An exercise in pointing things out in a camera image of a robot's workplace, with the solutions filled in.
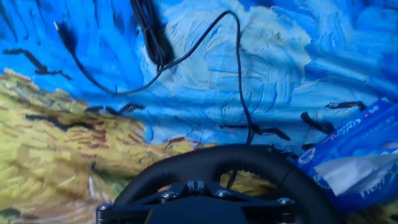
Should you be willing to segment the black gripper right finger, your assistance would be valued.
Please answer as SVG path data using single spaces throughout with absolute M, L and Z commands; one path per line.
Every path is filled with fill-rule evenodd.
M 195 183 L 195 209 L 209 223 L 294 223 L 295 202 L 289 198 L 263 200 L 218 183 Z

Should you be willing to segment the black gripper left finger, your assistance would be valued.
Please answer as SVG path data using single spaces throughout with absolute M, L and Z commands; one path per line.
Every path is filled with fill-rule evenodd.
M 147 218 L 151 210 L 167 202 L 192 196 L 196 191 L 196 182 L 175 184 L 168 190 L 148 196 L 127 205 L 102 204 L 96 209 L 96 224 L 121 223 L 122 220 L 138 222 Z

